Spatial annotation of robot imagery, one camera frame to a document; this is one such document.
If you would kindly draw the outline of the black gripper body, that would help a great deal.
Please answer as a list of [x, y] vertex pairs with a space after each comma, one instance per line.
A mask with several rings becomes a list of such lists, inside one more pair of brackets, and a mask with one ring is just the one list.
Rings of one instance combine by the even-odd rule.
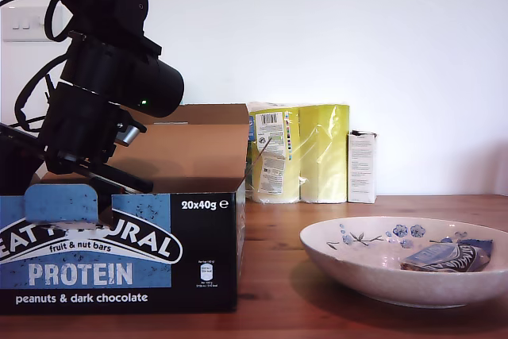
[[[127, 146], [146, 131], [120, 106], [98, 94], [60, 83], [49, 97], [48, 112], [35, 138], [43, 148], [43, 164], [52, 173], [99, 177], [127, 190], [148, 193], [153, 182], [106, 164], [117, 144]], [[1, 135], [25, 139], [33, 136], [5, 124], [1, 124]]]

